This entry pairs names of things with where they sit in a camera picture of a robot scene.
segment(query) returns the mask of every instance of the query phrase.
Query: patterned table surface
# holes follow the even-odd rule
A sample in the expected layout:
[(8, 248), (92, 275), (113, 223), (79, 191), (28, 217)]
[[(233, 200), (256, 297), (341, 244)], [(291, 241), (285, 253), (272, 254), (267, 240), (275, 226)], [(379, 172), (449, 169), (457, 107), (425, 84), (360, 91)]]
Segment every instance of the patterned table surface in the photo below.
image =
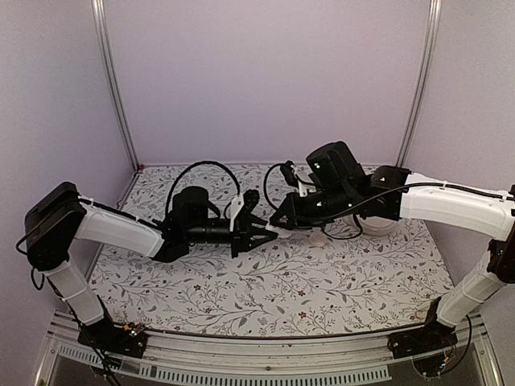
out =
[[(268, 166), (231, 166), (242, 191), (257, 188)], [(124, 210), (162, 219), (167, 191), (184, 166), (146, 168)], [(234, 195), (231, 179), (215, 166), (188, 173), (176, 192), (190, 185), (209, 190), (223, 208)], [(279, 204), (291, 188), (270, 176)], [(254, 213), (267, 218), (262, 200)], [(339, 220), (329, 233), (356, 230)], [(198, 244), (173, 264), (106, 246), (91, 278), (113, 318), (168, 331), (208, 335), (335, 335), (423, 322), (431, 299), (445, 294), (451, 279), (422, 221), (402, 220), (386, 237), (361, 236), (311, 245), (310, 232), (296, 232), (236, 259), (225, 245)]]

